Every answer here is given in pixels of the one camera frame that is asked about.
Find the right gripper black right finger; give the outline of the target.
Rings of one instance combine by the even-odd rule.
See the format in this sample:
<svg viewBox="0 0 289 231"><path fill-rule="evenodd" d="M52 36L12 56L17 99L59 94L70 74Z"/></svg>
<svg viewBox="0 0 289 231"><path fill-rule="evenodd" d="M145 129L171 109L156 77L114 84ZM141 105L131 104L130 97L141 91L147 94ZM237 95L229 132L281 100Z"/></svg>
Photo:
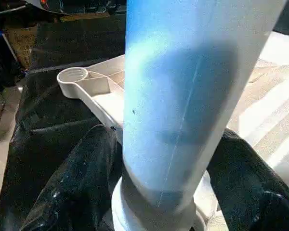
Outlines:
<svg viewBox="0 0 289 231"><path fill-rule="evenodd" d="M289 187L232 130L225 129L207 171L230 231L289 231Z"/></svg>

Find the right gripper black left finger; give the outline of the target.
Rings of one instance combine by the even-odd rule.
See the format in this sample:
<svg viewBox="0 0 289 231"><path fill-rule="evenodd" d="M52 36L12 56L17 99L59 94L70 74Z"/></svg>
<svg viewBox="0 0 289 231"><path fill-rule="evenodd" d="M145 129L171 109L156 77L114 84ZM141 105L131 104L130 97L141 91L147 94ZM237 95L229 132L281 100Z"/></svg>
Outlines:
<svg viewBox="0 0 289 231"><path fill-rule="evenodd" d="M21 230L114 230L111 196L121 173L122 147L114 130L94 126L50 177Z"/></svg>

